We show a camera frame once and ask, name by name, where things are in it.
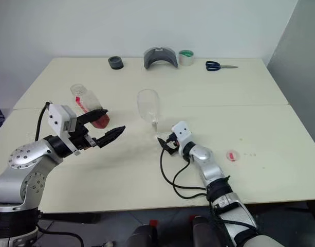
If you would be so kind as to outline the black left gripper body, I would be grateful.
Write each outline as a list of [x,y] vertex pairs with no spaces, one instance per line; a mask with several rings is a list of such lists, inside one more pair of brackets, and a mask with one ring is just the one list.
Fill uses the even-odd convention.
[[95,139],[89,136],[88,129],[80,121],[76,122],[75,130],[68,134],[69,140],[78,150],[86,150],[97,145]]

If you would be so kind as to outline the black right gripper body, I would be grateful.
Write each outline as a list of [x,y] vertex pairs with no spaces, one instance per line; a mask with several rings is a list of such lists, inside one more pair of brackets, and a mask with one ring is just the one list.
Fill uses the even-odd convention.
[[173,155],[174,153],[178,152],[179,142],[175,133],[170,134],[165,143],[165,150],[168,152],[169,155]]

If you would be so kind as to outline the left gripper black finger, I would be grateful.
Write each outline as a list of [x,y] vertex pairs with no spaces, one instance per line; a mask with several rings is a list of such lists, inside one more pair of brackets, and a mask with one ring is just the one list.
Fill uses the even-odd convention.
[[115,141],[125,130],[125,126],[117,127],[106,132],[104,136],[95,139],[95,143],[99,148],[103,148],[111,142]]
[[95,109],[77,117],[77,121],[79,121],[83,125],[86,123],[91,123],[94,127],[107,127],[107,113],[108,110],[106,109]]

